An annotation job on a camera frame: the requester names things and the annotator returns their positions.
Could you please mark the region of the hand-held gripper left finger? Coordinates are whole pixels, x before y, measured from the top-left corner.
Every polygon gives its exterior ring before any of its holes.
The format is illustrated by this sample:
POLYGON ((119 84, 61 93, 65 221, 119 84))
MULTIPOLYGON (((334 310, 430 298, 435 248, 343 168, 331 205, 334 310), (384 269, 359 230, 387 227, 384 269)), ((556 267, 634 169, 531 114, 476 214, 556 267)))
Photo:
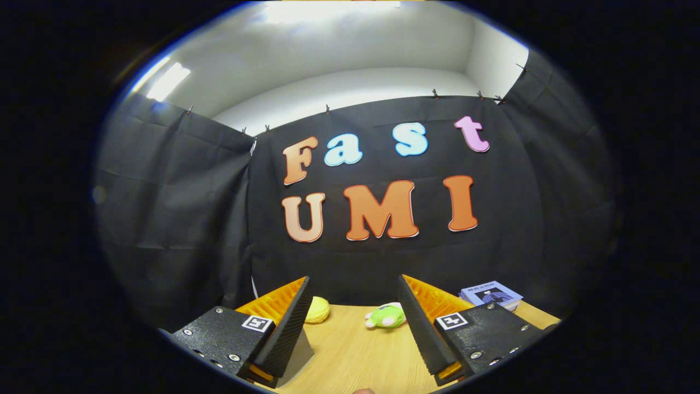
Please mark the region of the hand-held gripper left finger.
POLYGON ((171 342, 228 378, 277 387, 302 336, 310 289, 304 276, 235 309, 212 307, 171 342))

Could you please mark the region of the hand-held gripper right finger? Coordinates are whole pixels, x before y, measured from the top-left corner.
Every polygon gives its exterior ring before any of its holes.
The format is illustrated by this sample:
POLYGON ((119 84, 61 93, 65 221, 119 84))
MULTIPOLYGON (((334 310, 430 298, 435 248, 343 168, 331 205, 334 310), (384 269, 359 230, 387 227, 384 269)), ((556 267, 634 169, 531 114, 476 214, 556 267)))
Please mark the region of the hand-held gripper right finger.
POLYGON ((405 274, 397 296, 438 386, 486 374, 549 332, 496 303, 475 306, 405 274))

